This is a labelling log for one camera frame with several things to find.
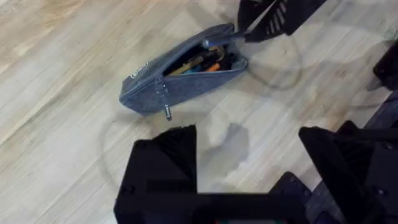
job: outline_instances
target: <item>gray felt pencil case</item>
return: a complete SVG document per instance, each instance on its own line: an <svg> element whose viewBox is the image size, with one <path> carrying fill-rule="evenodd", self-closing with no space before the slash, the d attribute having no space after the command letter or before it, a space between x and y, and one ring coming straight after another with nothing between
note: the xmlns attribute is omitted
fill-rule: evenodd
<svg viewBox="0 0 398 224"><path fill-rule="evenodd" d="M145 64L123 81L120 102L144 116L164 110L166 118L171 120L171 106L214 90L247 69L248 61L231 42L224 45L225 53L234 55L230 69L167 75L167 70L200 47L203 40L212 36L232 34L234 30L233 24L210 27Z"/></svg>

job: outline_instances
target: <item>zipper pull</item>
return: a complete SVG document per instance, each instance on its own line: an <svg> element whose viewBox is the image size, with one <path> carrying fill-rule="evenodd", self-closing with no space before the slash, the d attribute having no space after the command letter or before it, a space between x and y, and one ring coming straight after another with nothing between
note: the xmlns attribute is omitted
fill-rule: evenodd
<svg viewBox="0 0 398 224"><path fill-rule="evenodd" d="M167 121L172 120L172 112L170 110L170 104L169 104L169 91L164 85L163 82L163 74L157 75L155 78L155 88L156 88L156 93L159 94L160 99L162 100L164 104L164 113L166 115Z"/></svg>

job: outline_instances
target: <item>light wood plank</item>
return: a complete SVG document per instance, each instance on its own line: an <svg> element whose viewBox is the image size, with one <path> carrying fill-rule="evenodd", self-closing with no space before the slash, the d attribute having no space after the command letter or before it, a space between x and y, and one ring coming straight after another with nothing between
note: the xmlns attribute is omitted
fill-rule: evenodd
<svg viewBox="0 0 398 224"><path fill-rule="evenodd" d="M303 125L362 126L389 92L367 92L398 34L396 1L329 0L291 37L238 43L250 69L143 118L123 79L191 35L233 22L238 1L0 1L0 222L116 223L132 144L197 124L202 192L267 192L290 170L320 180Z"/></svg>

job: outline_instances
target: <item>label tag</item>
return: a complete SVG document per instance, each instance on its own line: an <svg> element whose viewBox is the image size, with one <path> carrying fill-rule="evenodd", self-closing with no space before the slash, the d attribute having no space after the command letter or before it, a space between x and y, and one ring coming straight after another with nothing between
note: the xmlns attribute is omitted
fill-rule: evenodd
<svg viewBox="0 0 398 224"><path fill-rule="evenodd" d="M148 66L149 62L147 62L145 65L143 65L140 69L138 69L137 71L135 71L133 74L130 75L131 78L135 78L137 76L137 74L146 66Z"/></svg>

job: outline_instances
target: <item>black plastic part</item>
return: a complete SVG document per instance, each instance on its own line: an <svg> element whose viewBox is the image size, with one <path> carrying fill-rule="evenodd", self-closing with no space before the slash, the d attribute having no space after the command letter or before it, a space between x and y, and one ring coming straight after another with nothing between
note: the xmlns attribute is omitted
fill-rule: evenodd
<svg viewBox="0 0 398 224"><path fill-rule="evenodd" d="M114 206L119 224L214 224L217 220L285 220L309 224L302 197L198 194L195 126L134 144Z"/></svg>
<svg viewBox="0 0 398 224"><path fill-rule="evenodd" d="M389 90L398 90L398 40L373 68L382 85Z"/></svg>
<svg viewBox="0 0 398 224"><path fill-rule="evenodd" d="M340 224L340 222L333 218L329 213L321 212L314 224Z"/></svg>
<svg viewBox="0 0 398 224"><path fill-rule="evenodd" d="M278 35L292 35L326 0L241 0L238 12L240 32L266 10L265 16L252 31L246 34L246 42L261 42Z"/></svg>
<svg viewBox="0 0 398 224"><path fill-rule="evenodd" d="M333 133L302 128L299 136L347 223L388 223L398 217L398 129Z"/></svg>
<svg viewBox="0 0 398 224"><path fill-rule="evenodd" d="M273 188L271 188L269 194L296 195L300 197L303 205L305 205L312 196L311 190L291 172L285 172Z"/></svg>

